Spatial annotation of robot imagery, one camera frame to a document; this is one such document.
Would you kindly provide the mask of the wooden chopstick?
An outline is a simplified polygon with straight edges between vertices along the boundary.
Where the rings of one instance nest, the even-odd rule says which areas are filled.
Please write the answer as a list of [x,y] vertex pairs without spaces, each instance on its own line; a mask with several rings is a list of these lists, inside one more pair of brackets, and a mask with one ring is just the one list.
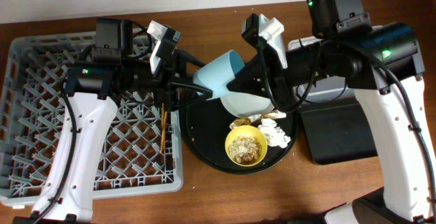
[[168,119],[168,111],[164,111],[163,118],[162,118],[162,126],[161,126],[161,148],[160,153],[164,154],[164,151],[166,149],[166,125],[167,125],[167,119]]
[[164,103],[162,103],[162,105],[161,105],[161,142],[160,142],[160,153],[164,153],[165,127],[166,127],[166,111],[165,111]]

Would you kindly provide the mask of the yellow bowl with food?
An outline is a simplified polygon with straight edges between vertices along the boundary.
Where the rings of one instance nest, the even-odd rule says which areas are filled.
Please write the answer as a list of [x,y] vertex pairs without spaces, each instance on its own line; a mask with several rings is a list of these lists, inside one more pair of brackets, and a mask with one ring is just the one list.
[[239,166],[251,167],[259,164],[267,151],[265,136],[251,125],[231,130],[225,139],[225,152],[228,158]]

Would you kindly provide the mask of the round black tray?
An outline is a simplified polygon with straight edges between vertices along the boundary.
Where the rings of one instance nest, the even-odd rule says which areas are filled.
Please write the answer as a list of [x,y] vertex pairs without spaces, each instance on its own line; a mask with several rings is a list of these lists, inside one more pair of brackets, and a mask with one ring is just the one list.
[[207,165],[229,174],[254,174],[273,167],[291,151],[298,137],[298,113],[288,113],[277,121],[285,134],[291,137],[287,147],[270,147],[265,158],[257,165],[240,166],[233,163],[225,152],[229,125],[235,118],[218,99],[197,103],[179,111],[181,133],[189,149]]

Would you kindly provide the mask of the gold snack wrapper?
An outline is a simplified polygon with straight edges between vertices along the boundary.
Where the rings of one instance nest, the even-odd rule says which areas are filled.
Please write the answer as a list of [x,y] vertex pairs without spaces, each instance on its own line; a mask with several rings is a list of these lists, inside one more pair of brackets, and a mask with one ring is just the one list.
[[285,118],[287,116],[286,113],[280,112],[278,110],[273,110],[267,113],[263,114],[254,114],[248,117],[244,118],[236,118],[230,125],[230,129],[235,129],[237,127],[243,126],[243,125],[252,125],[256,124],[257,122],[262,122],[262,119],[270,119],[272,121],[275,121],[277,119]]

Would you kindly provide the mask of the grey plastic dishwasher rack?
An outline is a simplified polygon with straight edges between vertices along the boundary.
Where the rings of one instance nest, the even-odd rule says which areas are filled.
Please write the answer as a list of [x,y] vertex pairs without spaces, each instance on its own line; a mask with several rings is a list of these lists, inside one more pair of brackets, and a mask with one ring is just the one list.
[[[1,89],[1,203],[30,206],[46,184],[63,126],[59,87],[92,32],[19,37],[12,41]],[[97,199],[178,191],[183,161],[178,114],[166,125],[150,94],[122,98],[99,158]]]

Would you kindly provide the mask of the black rectangular tray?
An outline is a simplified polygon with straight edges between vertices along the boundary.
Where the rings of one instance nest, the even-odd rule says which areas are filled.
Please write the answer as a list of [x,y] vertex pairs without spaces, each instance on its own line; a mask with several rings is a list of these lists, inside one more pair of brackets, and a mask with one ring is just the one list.
[[345,98],[300,109],[312,161],[328,165],[376,157],[367,118],[358,101]]

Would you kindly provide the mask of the crumpled white tissue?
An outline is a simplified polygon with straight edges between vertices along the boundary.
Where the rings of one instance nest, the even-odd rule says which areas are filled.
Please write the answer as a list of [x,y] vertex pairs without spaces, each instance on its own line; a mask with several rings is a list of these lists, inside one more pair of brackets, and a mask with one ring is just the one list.
[[291,142],[291,137],[286,135],[273,119],[262,118],[258,129],[266,138],[267,145],[271,147],[286,148]]

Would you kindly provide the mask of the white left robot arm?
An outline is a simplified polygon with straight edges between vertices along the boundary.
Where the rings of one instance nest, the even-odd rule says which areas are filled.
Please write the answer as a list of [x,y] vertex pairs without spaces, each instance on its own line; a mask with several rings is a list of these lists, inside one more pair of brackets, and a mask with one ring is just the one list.
[[178,31],[154,21],[140,27],[149,44],[134,55],[135,25],[132,20],[97,20],[95,42],[61,81],[65,115],[46,184],[31,215],[15,217],[15,223],[91,222],[99,158],[123,93],[152,93],[163,118],[211,98],[210,89],[187,75],[188,63],[201,67],[202,62],[177,48]]

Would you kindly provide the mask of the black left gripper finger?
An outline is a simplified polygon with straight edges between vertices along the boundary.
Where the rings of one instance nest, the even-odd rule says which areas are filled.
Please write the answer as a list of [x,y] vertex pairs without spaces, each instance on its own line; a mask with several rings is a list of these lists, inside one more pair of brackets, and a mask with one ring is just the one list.
[[179,63],[184,63],[184,64],[191,63],[197,67],[200,67],[200,68],[202,68],[206,65],[204,62],[197,59],[193,55],[189,54],[185,50],[178,50],[178,59],[179,59]]
[[213,92],[192,82],[171,82],[166,91],[166,110],[177,111],[210,99]]

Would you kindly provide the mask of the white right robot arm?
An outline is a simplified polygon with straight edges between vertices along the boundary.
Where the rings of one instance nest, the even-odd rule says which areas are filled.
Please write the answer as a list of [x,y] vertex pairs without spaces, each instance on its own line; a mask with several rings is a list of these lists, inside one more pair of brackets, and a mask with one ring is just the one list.
[[285,51],[283,25],[250,15],[243,39],[254,58],[228,89],[268,98],[290,113],[304,102],[294,87],[345,78],[369,122],[384,185],[322,215],[324,223],[433,223],[435,151],[424,111],[424,64],[408,25],[373,27],[361,0],[307,0],[316,42]]

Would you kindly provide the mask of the white round plate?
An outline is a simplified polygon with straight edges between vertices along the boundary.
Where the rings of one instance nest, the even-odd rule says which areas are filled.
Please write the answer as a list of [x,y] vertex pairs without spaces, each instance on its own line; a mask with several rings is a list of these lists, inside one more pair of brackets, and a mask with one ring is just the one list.
[[224,108],[237,118],[263,114],[275,108],[268,98],[247,93],[233,93],[220,100]]

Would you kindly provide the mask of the clear plastic bin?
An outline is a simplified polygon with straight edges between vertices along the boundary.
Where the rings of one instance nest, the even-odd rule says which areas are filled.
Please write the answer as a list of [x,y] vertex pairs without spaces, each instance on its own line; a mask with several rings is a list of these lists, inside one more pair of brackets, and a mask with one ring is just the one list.
[[[288,44],[288,50],[296,50],[300,48],[300,44],[307,47],[309,44],[318,44],[320,41],[315,37],[306,37],[302,39],[292,40]],[[355,97],[354,89],[344,88],[345,78],[332,76],[327,77],[327,79],[318,80],[316,84],[311,87],[309,94],[307,95],[307,100],[311,102],[325,102],[330,101],[335,98],[351,98]]]

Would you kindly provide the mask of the light blue cup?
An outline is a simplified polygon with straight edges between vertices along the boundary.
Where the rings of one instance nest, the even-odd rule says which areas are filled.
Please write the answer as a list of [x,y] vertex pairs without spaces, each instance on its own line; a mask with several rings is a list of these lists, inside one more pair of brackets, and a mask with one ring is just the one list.
[[236,74],[244,66],[240,55],[234,50],[229,50],[200,68],[193,75],[193,82],[210,89],[213,92],[211,99],[225,97],[233,93],[228,90],[227,84],[235,79]]

